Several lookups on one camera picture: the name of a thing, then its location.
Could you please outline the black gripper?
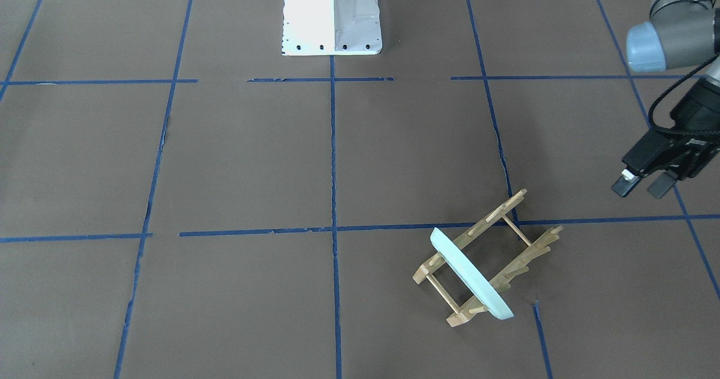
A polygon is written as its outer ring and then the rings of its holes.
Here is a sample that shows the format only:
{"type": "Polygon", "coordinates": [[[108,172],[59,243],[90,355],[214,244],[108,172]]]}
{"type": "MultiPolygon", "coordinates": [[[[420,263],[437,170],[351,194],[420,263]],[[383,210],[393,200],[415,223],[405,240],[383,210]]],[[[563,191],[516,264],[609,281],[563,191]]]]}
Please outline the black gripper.
{"type": "Polygon", "coordinates": [[[651,126],[623,156],[625,168],[612,184],[627,197],[650,174],[661,171],[648,189],[661,199],[677,181],[694,178],[718,153],[718,86],[707,80],[692,85],[669,113],[672,128],[651,126]]]}

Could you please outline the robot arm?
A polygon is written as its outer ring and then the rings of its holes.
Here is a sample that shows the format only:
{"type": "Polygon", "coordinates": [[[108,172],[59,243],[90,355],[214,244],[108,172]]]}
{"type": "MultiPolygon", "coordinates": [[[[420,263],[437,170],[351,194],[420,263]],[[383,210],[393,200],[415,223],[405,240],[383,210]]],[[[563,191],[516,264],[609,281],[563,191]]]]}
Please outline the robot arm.
{"type": "Polygon", "coordinates": [[[628,67],[637,73],[689,67],[683,77],[687,81],[707,70],[669,112],[671,127],[659,125],[655,111],[681,82],[651,104],[650,128],[623,156],[625,168],[612,187],[627,197],[643,179],[660,172],[648,192],[662,198],[677,182],[696,177],[718,154],[718,0],[653,0],[648,20],[630,28],[625,47],[628,67]]]}

